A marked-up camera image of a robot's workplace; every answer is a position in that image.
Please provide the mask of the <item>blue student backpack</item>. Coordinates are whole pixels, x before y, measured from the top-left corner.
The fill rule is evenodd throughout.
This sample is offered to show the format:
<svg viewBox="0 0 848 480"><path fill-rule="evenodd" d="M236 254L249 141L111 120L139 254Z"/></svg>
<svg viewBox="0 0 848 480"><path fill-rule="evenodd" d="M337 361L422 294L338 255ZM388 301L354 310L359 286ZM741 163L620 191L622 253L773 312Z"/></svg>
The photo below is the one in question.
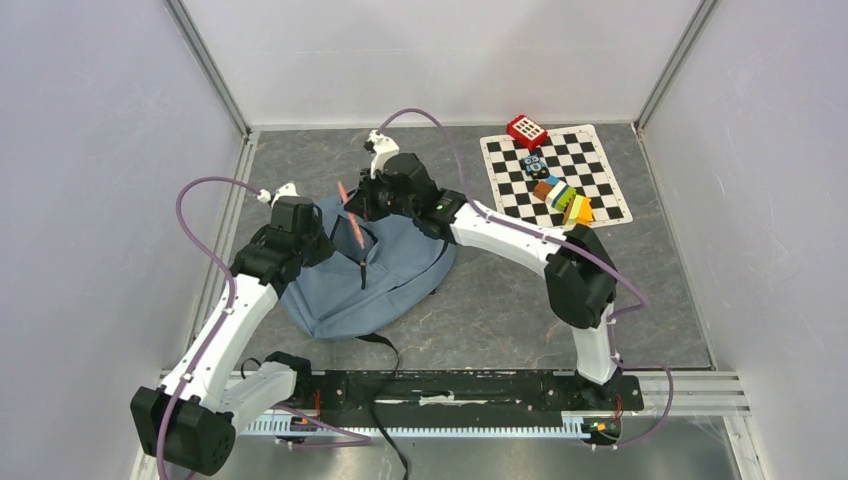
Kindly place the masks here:
<svg viewBox="0 0 848 480"><path fill-rule="evenodd" d="M435 292L453 265L455 246L396 215L359 220L358 241L340 196L320 199L316 207L335 252L288 285L281 299L288 318L316 340L392 348L379 331Z"/></svg>

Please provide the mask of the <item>orange pencil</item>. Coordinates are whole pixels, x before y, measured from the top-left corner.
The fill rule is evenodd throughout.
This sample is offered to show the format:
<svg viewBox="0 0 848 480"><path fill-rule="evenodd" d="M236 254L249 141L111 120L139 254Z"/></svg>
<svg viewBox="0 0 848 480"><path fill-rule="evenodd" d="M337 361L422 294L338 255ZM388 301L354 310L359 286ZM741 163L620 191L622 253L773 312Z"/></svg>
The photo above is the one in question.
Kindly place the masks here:
<svg viewBox="0 0 848 480"><path fill-rule="evenodd" d="M337 189L338 189L338 193L339 193L340 199L342 201L342 204L344 206L347 206L350 198L349 198L349 195L347 193L347 190L345 189L345 187L344 187L344 185L341 181L337 182ZM361 229L359 223L356 220L356 216L352 212L349 212L349 211L346 212L346 215L347 215L348 220L351 224L351 228L352 228L354 237L355 237L359 247L361 249L365 249L364 234L362 232L362 229Z"/></svg>

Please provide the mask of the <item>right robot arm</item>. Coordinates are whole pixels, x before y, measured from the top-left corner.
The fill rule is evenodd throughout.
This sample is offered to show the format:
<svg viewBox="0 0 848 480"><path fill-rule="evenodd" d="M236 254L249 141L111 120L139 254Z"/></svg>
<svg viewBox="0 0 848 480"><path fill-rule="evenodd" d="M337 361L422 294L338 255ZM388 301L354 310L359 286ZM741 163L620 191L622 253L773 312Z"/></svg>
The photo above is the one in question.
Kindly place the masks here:
<svg viewBox="0 0 848 480"><path fill-rule="evenodd" d="M620 368L607 329L617 271L591 228L543 228L499 214L438 187L413 153L395 154L379 170L362 170L344 208L369 222L406 217L431 239L488 251L538 274L554 315L572 330L580 400L602 408L617 396Z"/></svg>

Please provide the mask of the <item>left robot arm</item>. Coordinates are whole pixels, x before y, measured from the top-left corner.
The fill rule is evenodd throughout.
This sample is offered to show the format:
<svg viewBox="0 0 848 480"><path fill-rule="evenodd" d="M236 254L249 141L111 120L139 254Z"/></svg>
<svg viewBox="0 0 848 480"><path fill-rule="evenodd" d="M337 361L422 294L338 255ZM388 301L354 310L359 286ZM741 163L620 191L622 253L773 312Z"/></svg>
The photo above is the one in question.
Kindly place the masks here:
<svg viewBox="0 0 848 480"><path fill-rule="evenodd" d="M155 388L141 387L130 409L144 452L159 478L171 466L190 475L217 473L236 437L274 404L306 405L313 379L274 353L258 370L228 383L248 340L301 272L333 255L320 207L284 195L225 269L225 287L208 322L178 365Z"/></svg>

